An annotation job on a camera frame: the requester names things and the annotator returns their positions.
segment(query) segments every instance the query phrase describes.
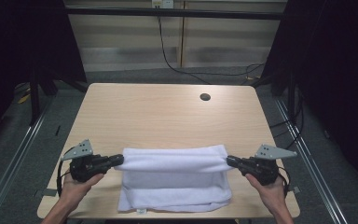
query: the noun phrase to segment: forearm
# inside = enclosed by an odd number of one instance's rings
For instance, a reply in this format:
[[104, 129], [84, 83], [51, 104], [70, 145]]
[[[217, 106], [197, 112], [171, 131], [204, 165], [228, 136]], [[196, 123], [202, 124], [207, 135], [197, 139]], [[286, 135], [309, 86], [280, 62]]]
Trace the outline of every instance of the forearm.
[[62, 224], [71, 213], [68, 206], [58, 201], [50, 210], [48, 215], [43, 219], [41, 224]]

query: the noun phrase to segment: power outlet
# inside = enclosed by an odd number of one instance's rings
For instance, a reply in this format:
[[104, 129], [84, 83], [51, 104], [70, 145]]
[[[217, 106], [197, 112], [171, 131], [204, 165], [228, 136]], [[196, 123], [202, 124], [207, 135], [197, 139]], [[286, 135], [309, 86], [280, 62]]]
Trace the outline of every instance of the power outlet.
[[162, 0], [152, 0], [152, 8], [162, 8]]
[[152, 8], [173, 8], [173, 0], [152, 0]]
[[162, 0], [162, 8], [173, 8], [173, 0]]

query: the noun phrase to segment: gray floor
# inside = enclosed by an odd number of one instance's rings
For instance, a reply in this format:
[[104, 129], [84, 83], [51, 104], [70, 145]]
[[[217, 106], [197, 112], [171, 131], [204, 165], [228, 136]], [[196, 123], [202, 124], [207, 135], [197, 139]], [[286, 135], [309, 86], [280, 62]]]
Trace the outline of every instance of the gray floor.
[[[256, 70], [250, 77], [257, 77], [261, 69]], [[186, 71], [204, 73], [239, 74], [243, 67], [219, 68], [187, 68]], [[208, 83], [218, 85], [239, 85], [245, 76], [197, 75]], [[178, 74], [170, 69], [149, 69], [137, 71], [95, 72], [88, 73], [89, 83], [93, 82], [121, 82], [121, 83], [180, 83], [205, 84], [191, 75]], [[64, 142], [70, 132], [81, 105], [84, 94], [58, 83], [58, 94], [52, 99], [41, 128], [31, 144], [19, 171], [10, 185], [6, 197], [0, 204], [0, 223], [39, 223], [40, 218], [36, 210], [40, 198], [35, 193], [46, 187]], [[270, 125], [282, 121], [276, 105], [276, 100], [286, 97], [275, 97], [269, 92], [269, 86], [256, 89]], [[7, 165], [15, 155], [23, 136], [28, 130], [30, 120], [30, 102], [17, 104], [23, 91], [16, 91], [16, 99], [6, 112], [0, 124], [0, 176], [6, 171]], [[42, 97], [42, 104], [48, 101]], [[273, 135], [284, 133], [275, 138], [278, 147], [287, 147], [293, 138], [286, 133], [286, 126], [271, 128]], [[346, 162], [340, 153], [334, 138], [327, 139], [324, 126], [304, 105], [304, 128], [301, 134], [309, 146], [312, 158], [320, 168], [327, 185], [337, 198], [339, 206], [344, 212], [348, 223], [358, 223], [358, 174]], [[290, 172], [293, 187], [298, 187], [296, 194], [301, 214], [295, 223], [334, 223], [326, 209], [324, 200], [316, 188], [305, 163], [300, 157], [284, 160], [284, 165]], [[103, 223], [103, 220], [86, 220], [85, 223]], [[270, 218], [254, 219], [253, 223], [274, 223]]]

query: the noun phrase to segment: wall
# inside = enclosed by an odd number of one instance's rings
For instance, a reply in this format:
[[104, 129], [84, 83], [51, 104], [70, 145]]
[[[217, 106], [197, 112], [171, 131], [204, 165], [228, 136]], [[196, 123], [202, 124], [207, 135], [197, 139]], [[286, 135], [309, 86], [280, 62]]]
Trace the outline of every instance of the wall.
[[[67, 6], [151, 7], [151, 0], [66, 0]], [[283, 12], [276, 1], [174, 1], [174, 8]], [[86, 71], [167, 67], [156, 17], [70, 15]], [[168, 62], [183, 66], [263, 63], [278, 21], [161, 18]]]

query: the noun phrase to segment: metal bracket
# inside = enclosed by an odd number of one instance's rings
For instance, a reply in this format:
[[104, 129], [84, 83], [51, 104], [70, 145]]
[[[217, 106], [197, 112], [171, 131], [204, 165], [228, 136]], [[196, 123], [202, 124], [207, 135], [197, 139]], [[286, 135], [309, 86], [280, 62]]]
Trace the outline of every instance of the metal bracket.
[[294, 193], [294, 194], [298, 194], [299, 192], [301, 192], [301, 190], [300, 190], [299, 187], [294, 187], [294, 188], [293, 188], [293, 193]]
[[264, 144], [261, 145], [260, 148], [255, 153], [255, 158], [269, 160], [269, 161], [291, 158], [296, 156], [297, 153], [294, 151], [289, 151], [280, 147], [272, 147]]
[[57, 194], [56, 189], [39, 189], [34, 193], [34, 197], [43, 198], [44, 196], [55, 197]]
[[67, 161], [89, 155], [92, 155], [92, 147], [89, 139], [86, 139], [79, 143], [79, 145], [69, 149], [69, 151], [62, 156], [61, 161]]

